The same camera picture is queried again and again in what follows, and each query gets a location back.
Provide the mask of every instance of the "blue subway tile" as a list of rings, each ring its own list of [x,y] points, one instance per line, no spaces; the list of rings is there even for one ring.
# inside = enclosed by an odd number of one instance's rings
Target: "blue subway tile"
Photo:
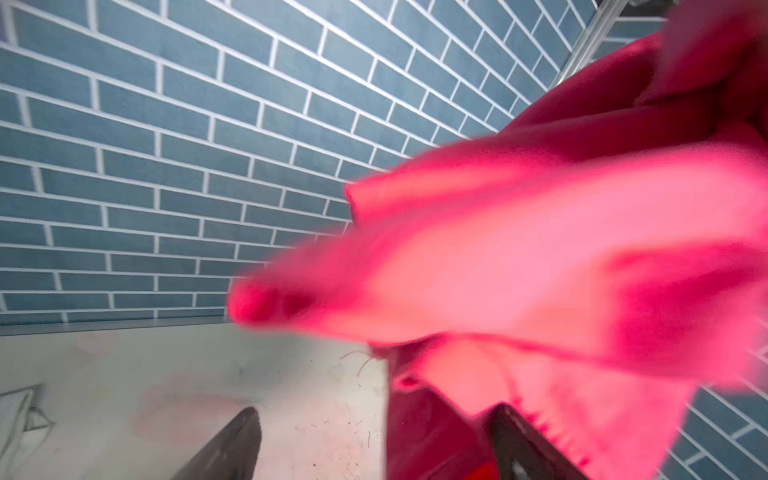
[[[485,80],[485,84],[482,86],[482,92],[488,95],[497,104],[507,109],[512,107],[512,104],[515,103],[515,99],[518,97],[506,83],[499,80],[494,75],[489,75],[488,79]]]
[[[266,64],[272,37],[208,2],[169,0],[168,18]]]
[[[371,83],[414,107],[418,107],[424,98],[424,88],[381,62],[376,64]]]
[[[220,175],[210,175],[208,193],[255,204],[279,205],[281,189]]]
[[[152,253],[154,249],[154,238],[151,235],[71,227],[51,227],[51,232],[53,233],[53,244],[57,247],[139,253]]]
[[[312,95],[306,114],[346,131],[352,130],[352,123],[355,120],[355,112],[319,95]]]
[[[448,36],[408,2],[397,4],[392,25],[436,57],[448,42]]]
[[[427,96],[427,101],[424,102],[422,111],[457,130],[462,125],[464,117],[467,116],[463,111],[458,110],[447,101],[443,101],[433,94]]]
[[[405,67],[413,47],[349,0],[299,0],[373,51]]]
[[[112,271],[114,272],[186,273],[194,275],[195,271],[195,260],[191,258],[112,254],[111,260]]]
[[[390,154],[388,151],[384,150],[377,150],[376,153],[373,154],[372,165],[375,167],[391,169],[399,166],[404,161],[406,161],[406,159],[399,155]]]
[[[408,72],[446,97],[451,96],[458,83],[456,77],[420,52],[416,52]]]
[[[116,293],[114,308],[192,306],[191,293]]]
[[[84,177],[56,170],[41,169],[43,190],[48,194],[88,198],[113,204],[152,208],[154,190],[103,178]]]
[[[400,150],[406,144],[406,136],[404,134],[362,116],[357,121],[355,135],[367,138],[372,142],[392,148],[393,150]]]
[[[298,147],[293,164],[321,174],[335,175],[339,166],[339,159],[331,155],[321,154],[311,148]]]
[[[0,127],[0,155],[96,171],[96,150],[68,141]]]
[[[0,243],[45,245],[45,232],[43,231],[43,226],[36,223],[0,220]]]
[[[144,232],[175,233],[176,235],[197,236],[200,220],[197,218],[177,217],[176,215],[154,214],[139,210],[109,207],[109,226],[125,230]]]
[[[304,108],[305,88],[231,55],[224,62],[223,81],[291,110]]]
[[[233,242],[269,243],[272,230],[269,228],[249,227],[241,223],[223,223],[205,220],[203,237]]]
[[[45,270],[106,270],[103,253],[27,248],[0,248],[0,266]]]
[[[255,124],[259,102],[222,87],[187,75],[173,68],[163,73],[163,94],[226,115],[247,124]]]
[[[480,94],[475,93],[463,83],[458,86],[458,90],[453,95],[453,103],[463,107],[478,118],[485,118],[491,110],[491,102],[485,100]]]
[[[369,144],[274,108],[264,108],[263,127],[276,134],[360,161],[368,161],[373,152]]]
[[[63,290],[152,291],[154,278],[149,275],[106,275],[96,273],[62,273]]]
[[[56,290],[53,273],[0,272],[0,290]]]
[[[510,54],[501,45],[496,43],[496,40],[485,33],[480,39],[475,52],[502,77],[506,78],[512,67],[515,66],[515,60]]]
[[[365,84],[289,45],[280,44],[275,68],[379,118],[386,117],[392,104],[387,97],[371,90]]]
[[[368,78],[373,57],[351,42],[329,31],[323,57],[358,77]]]
[[[98,205],[0,192],[0,216],[101,225]]]
[[[8,310],[92,310],[109,308],[106,293],[6,293]]]
[[[389,121],[424,139],[431,139],[437,128],[434,122],[400,105],[395,105]]]
[[[248,175],[248,157],[231,152],[182,140],[177,137],[162,136],[161,156],[171,160],[210,168],[236,175]]]
[[[256,160],[253,163],[253,178],[270,182],[271,184],[284,185],[329,197],[344,198],[345,184],[337,180],[318,177],[307,172],[271,164]]]
[[[19,46],[142,88],[154,89],[155,63],[152,60],[26,12],[15,10],[14,19]]]
[[[0,187],[34,190],[35,182],[32,181],[32,169],[26,165],[0,161]]]
[[[310,212],[311,214],[322,214],[326,209],[326,199],[314,197],[313,195],[298,194],[297,192],[286,192],[283,207]]]
[[[235,244],[161,237],[160,253],[165,255],[184,255],[186,257],[234,258]]]
[[[160,208],[181,214],[200,215],[201,217],[239,220],[243,205],[216,198],[206,198],[197,195],[180,194],[162,190],[160,192]]]
[[[215,48],[110,0],[98,0],[98,30],[210,77],[216,74]]]
[[[258,223],[260,225],[270,225],[274,227],[292,228],[295,230],[307,230],[310,232],[328,230],[330,228],[343,227],[343,222],[331,220],[329,218],[311,217],[309,215],[296,214],[271,208],[262,208],[249,205],[245,213],[245,221],[248,223]],[[239,260],[258,260],[238,257]]]
[[[216,120],[214,141],[227,147],[250,152],[262,157],[288,163],[290,160],[291,144],[285,140],[240,127],[226,121]]]
[[[234,0],[233,7],[309,50],[317,50],[322,25],[283,0]]]
[[[154,152],[154,133],[144,128],[29,98],[32,126],[115,147]]]

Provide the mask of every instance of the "tiled wall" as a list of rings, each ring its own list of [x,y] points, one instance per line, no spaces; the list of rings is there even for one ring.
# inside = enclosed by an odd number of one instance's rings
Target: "tiled wall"
[[[235,272],[345,228],[347,182],[498,131],[541,97],[595,11],[0,5],[5,334],[221,319]]]

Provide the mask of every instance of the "blue brick tile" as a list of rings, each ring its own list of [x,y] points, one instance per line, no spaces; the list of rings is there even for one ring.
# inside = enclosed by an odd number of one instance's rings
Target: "blue brick tile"
[[[0,220],[0,243],[45,245],[45,232],[36,223],[6,222]]]
[[[272,240],[272,229],[205,220],[203,237],[233,242],[269,243]]]
[[[373,63],[371,55],[331,31],[326,38],[323,57],[361,78],[368,78]]]
[[[458,83],[456,77],[420,52],[416,52],[408,72],[446,97],[451,96]]]
[[[101,225],[101,213],[97,205],[2,192],[0,192],[0,215],[81,225]]]
[[[11,128],[0,127],[0,155],[79,170],[96,171],[96,150],[93,147],[29,134]]]
[[[248,157],[165,134],[161,141],[161,156],[198,167],[248,175]]]
[[[362,165],[342,162],[341,170],[339,170],[339,178],[343,178],[344,180],[362,180],[364,177],[377,173],[377,170],[366,168]]]
[[[502,77],[505,77],[515,66],[515,60],[505,49],[501,47],[490,35],[483,34],[475,52],[485,60],[485,63],[491,66]]]
[[[234,258],[234,243],[188,240],[186,238],[160,238],[160,253],[186,257]]]
[[[433,94],[429,94],[427,97],[427,101],[424,102],[422,111],[430,117],[436,118],[442,123],[457,130],[464,121],[464,117],[466,117],[464,112],[456,109],[450,103],[437,98]]]
[[[368,161],[373,152],[369,144],[269,107],[264,109],[263,127],[276,134],[360,161]]]
[[[194,275],[195,270],[195,260],[191,258],[112,254],[111,259],[112,271],[114,272],[187,273]]]
[[[346,131],[352,130],[352,123],[355,120],[355,112],[319,95],[312,95],[306,114]]]
[[[451,31],[456,38],[470,48],[475,44],[482,29],[456,0],[437,0],[432,15]]]
[[[210,175],[208,193],[222,197],[237,198],[238,200],[254,202],[255,204],[279,205],[281,190],[236,178]]]
[[[99,81],[101,110],[145,124],[205,138],[209,117],[156,98]]]
[[[98,0],[98,30],[208,76],[216,74],[215,48],[110,0]]]
[[[434,122],[408,110],[407,108],[401,107],[400,105],[395,106],[395,110],[392,112],[392,117],[389,121],[424,139],[431,139],[437,128],[437,125]]]
[[[223,81],[291,110],[304,108],[305,88],[230,55],[224,61]]]
[[[323,27],[283,0],[234,0],[233,7],[309,50],[317,50]]]
[[[154,152],[154,133],[108,118],[29,98],[32,126],[58,134],[127,148],[143,154]]]
[[[34,190],[32,169],[26,165],[0,161],[0,187],[18,190]]]
[[[253,178],[329,197],[344,198],[345,184],[342,182],[264,161],[254,161]]]
[[[291,144],[249,128],[216,120],[214,141],[227,147],[288,163]]]
[[[154,278],[148,275],[62,273],[61,288],[63,290],[152,291]]]
[[[104,151],[104,172],[113,177],[203,191],[203,172],[199,170],[113,151]]]
[[[536,83],[531,75],[519,66],[512,71],[512,75],[509,77],[509,83],[517,88],[530,102],[537,101],[545,93],[544,88],[541,88],[541,85]]]
[[[536,61],[541,56],[541,51],[533,40],[528,37],[528,34],[520,28],[520,25],[512,27],[512,31],[509,33],[506,44],[507,47],[512,50],[512,53],[517,55],[518,59],[528,68],[533,68],[533,66],[536,65]]]
[[[103,253],[27,248],[0,248],[0,266],[45,270],[106,270]]]
[[[116,293],[115,308],[192,306],[191,293]]]
[[[19,46],[142,88],[154,89],[155,65],[152,60],[26,12],[14,11],[14,19]]]
[[[311,214],[322,214],[326,209],[326,199],[314,197],[312,195],[298,194],[297,192],[286,192],[283,207],[290,208],[291,210],[310,212]]]
[[[331,155],[321,154],[311,148],[298,147],[293,164],[297,167],[314,170],[326,175],[335,175],[339,159]]]
[[[392,25],[436,57],[448,42],[448,36],[408,2],[397,4]]]
[[[392,148],[393,150],[400,150],[406,144],[406,136],[404,134],[366,117],[360,117],[357,121],[355,135],[367,138],[372,142]]]
[[[41,169],[43,190],[49,194],[88,198],[113,204],[154,206],[154,190],[139,185],[124,184],[103,178],[84,177],[56,170]]]
[[[227,278],[161,276],[157,279],[157,289],[161,292],[226,292],[229,288]]]
[[[153,214],[152,212],[114,207],[109,207],[107,211],[109,226],[113,228],[174,233],[176,235],[191,235],[193,237],[197,236],[197,231],[200,228],[200,220],[197,218]]]
[[[280,44],[275,68],[379,118],[387,115],[392,104],[384,95],[289,45]]]
[[[152,253],[154,248],[154,238],[150,235],[70,227],[51,227],[51,232],[53,233],[53,244],[57,247],[140,253]]]
[[[53,273],[0,272],[0,290],[56,290]]]
[[[402,162],[406,161],[405,158],[399,155],[390,154],[388,151],[377,150],[373,154],[373,166],[381,168],[395,168]]]
[[[106,293],[6,293],[8,310],[92,310],[109,308]]]
[[[494,75],[489,75],[485,84],[482,86],[482,92],[488,95],[493,101],[504,108],[511,108],[518,97],[506,83],[502,82]]]
[[[256,123],[256,116],[259,112],[258,101],[245,98],[243,95],[217,87],[212,83],[173,68],[165,68],[163,81],[163,94],[168,97],[248,124]]]
[[[239,220],[243,206],[216,198],[199,197],[197,195],[162,190],[160,192],[160,208],[181,214]]]
[[[271,208],[254,207],[249,205],[245,213],[245,221],[248,223],[258,223],[260,225],[270,225],[275,227],[292,228],[295,230],[307,230],[310,232],[328,230],[330,228],[341,228],[343,222],[331,220],[329,218],[311,217],[309,215],[296,214]],[[259,260],[238,257],[239,260]]]
[[[168,18],[254,60],[270,60],[272,37],[208,2],[169,0]]]
[[[418,107],[424,98],[424,88],[381,62],[376,64],[371,83],[414,107]]]
[[[299,3],[395,65],[406,66],[413,47],[349,0],[299,0]]]
[[[552,24],[542,20],[538,23],[536,30],[533,31],[533,36],[549,56],[552,57],[555,64],[562,68],[568,57],[571,56],[571,52],[560,39]]]

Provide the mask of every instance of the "red object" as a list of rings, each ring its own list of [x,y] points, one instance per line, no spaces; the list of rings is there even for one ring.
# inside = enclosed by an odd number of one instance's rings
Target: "red object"
[[[765,8],[686,0],[500,134],[349,186],[355,228],[238,282],[230,315],[389,361],[388,478],[495,478],[502,402],[590,478],[651,478],[696,386],[753,365]]]

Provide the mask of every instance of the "red cloth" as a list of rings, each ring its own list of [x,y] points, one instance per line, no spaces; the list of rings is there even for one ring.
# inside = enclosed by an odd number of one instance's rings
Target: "red cloth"
[[[389,361],[388,478],[493,478],[501,402],[594,480],[650,478],[696,385],[750,374],[767,18],[686,0],[500,134],[350,186],[355,228],[238,282],[230,315]]]

